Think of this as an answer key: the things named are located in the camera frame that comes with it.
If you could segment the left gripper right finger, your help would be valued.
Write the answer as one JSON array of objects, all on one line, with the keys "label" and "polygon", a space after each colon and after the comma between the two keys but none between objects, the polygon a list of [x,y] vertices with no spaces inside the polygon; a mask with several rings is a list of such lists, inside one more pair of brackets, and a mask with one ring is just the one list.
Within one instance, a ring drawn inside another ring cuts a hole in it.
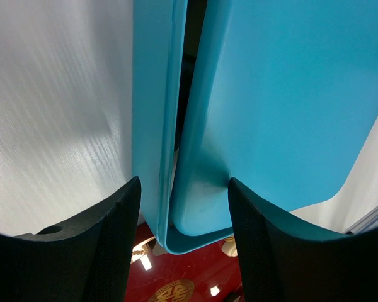
[{"label": "left gripper right finger", "polygon": [[378,301],[378,227],[321,228],[236,178],[228,200],[246,301]]}]

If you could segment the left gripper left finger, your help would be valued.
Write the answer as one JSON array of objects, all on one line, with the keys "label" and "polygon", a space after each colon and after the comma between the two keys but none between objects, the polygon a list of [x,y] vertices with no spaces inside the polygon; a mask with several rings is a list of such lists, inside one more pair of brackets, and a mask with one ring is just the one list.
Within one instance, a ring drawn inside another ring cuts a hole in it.
[{"label": "left gripper left finger", "polygon": [[0,301],[122,301],[141,183],[32,234],[0,234]]}]

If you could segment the teal tin lid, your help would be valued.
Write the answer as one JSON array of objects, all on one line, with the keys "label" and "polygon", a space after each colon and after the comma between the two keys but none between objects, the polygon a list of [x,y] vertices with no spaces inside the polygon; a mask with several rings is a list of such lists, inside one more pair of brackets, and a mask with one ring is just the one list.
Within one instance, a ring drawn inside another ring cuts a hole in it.
[{"label": "teal tin lid", "polygon": [[184,235],[227,187],[342,232],[378,204],[378,1],[209,1],[171,196]]}]

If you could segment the teal tin box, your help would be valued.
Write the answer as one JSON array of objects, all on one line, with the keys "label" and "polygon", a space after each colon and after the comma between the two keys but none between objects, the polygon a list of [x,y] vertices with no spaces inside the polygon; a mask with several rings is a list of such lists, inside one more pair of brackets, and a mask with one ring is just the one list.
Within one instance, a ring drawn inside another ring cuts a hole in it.
[{"label": "teal tin box", "polygon": [[187,236],[169,223],[176,116],[187,1],[134,1],[132,173],[142,185],[142,215],[159,244],[185,254],[233,234]]}]

